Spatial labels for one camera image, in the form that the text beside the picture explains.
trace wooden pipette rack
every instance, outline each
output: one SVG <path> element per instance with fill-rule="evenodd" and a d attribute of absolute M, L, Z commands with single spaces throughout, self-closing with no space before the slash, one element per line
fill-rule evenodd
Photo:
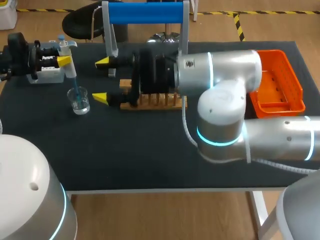
<path fill-rule="evenodd" d="M 128 92 L 131 88 L 131 79 L 120 79 L 120 88 Z M 185 96 L 185 108 L 187 108 L 187 97 Z M 137 107 L 132 107 L 128 102 L 121 103 L 123 110 L 180 110 L 182 98 L 177 93 L 155 93 L 140 94 Z"/>

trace yellow and black tape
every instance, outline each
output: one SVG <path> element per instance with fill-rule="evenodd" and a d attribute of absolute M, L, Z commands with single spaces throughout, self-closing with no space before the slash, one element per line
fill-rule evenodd
<path fill-rule="evenodd" d="M 73 9 L 24 9 L 18 8 L 17 12 L 49 12 L 49 13 L 71 13 Z M 320 11 L 201 11 L 198 15 L 233 15 L 233 14 L 320 14 Z"/>
<path fill-rule="evenodd" d="M 233 14 L 233 19 L 234 19 L 234 23 L 235 23 L 235 26 L 236 26 L 236 29 L 238 31 L 238 36 L 240 38 L 240 42 L 245 42 L 246 41 L 246 38 L 245 38 L 245 35 L 244 35 L 244 31 L 242 30 L 242 27 L 240 25 L 240 20 L 239 20 L 239 14 Z"/>
<path fill-rule="evenodd" d="M 202 11 L 198 15 L 233 15 L 233 14 L 320 14 L 320 11 Z"/>
<path fill-rule="evenodd" d="M 19 13 L 28 13 L 28 12 L 71 13 L 74 10 L 72 10 L 72 9 L 41 9 L 41 8 L 24 9 L 24 8 L 18 8 L 16 11 Z"/>

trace orange basket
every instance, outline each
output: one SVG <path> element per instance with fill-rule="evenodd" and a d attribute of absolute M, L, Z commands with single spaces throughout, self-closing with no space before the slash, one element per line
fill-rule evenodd
<path fill-rule="evenodd" d="M 250 93 L 256 116 L 261 118 L 296 116 L 303 113 L 303 90 L 286 54 L 281 50 L 258 50 L 262 80 Z"/>

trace white table frame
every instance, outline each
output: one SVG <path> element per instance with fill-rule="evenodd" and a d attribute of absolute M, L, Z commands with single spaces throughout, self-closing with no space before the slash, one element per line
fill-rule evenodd
<path fill-rule="evenodd" d="M 193 21 L 197 21 L 197 16 L 198 16 L 198 4 L 199 0 L 190 0 L 191 7 L 192 7 L 192 12 L 193 12 Z"/>
<path fill-rule="evenodd" d="M 155 188 L 155 189 L 120 189 L 120 190 L 91 190 L 91 191 L 67 191 L 68 197 L 82 194 L 138 194 L 138 193 L 201 193 L 201 192 L 249 192 L 251 204 L 254 211 L 254 220 L 258 227 L 260 240 L 270 239 L 274 231 L 270 232 L 270 227 L 263 226 L 268 218 L 268 211 L 262 191 L 282 191 L 282 187 L 267 188 Z"/>

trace white cable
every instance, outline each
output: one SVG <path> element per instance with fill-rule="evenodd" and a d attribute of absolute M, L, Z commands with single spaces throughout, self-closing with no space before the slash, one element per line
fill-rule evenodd
<path fill-rule="evenodd" d="M 274 168 L 277 168 L 277 169 L 293 172 L 293 173 L 296 173 L 296 174 L 308 175 L 308 174 L 311 174 L 311 173 L 314 173 L 314 172 L 318 171 L 318 170 L 314 170 L 314 169 L 306 169 L 306 168 L 288 166 L 288 165 L 284 165 L 284 164 L 281 164 L 281 163 L 276 163 L 276 162 L 268 161 L 268 160 L 264 160 L 264 159 L 252 159 L 252 161 L 257 162 L 257 163 L 261 163 L 261 164 L 265 164 L 265 165 L 268 165 L 270 167 L 274 167 Z"/>
<path fill-rule="evenodd" d="M 250 143 L 249 143 L 247 126 L 246 126 L 245 122 L 243 122 L 243 125 L 242 125 L 242 136 L 243 136 L 244 145 L 245 145 L 246 163 L 250 164 L 251 163 L 251 150 L 250 150 Z"/>
<path fill-rule="evenodd" d="M 188 126 L 187 126 L 187 120 L 186 120 L 186 97 L 185 96 L 181 96 L 181 97 L 182 97 L 182 123 L 183 123 L 183 128 L 184 128 L 185 135 L 187 136 L 189 141 L 194 146 L 198 147 L 198 144 L 196 143 L 196 141 L 190 135 L 189 130 L 188 130 Z"/>

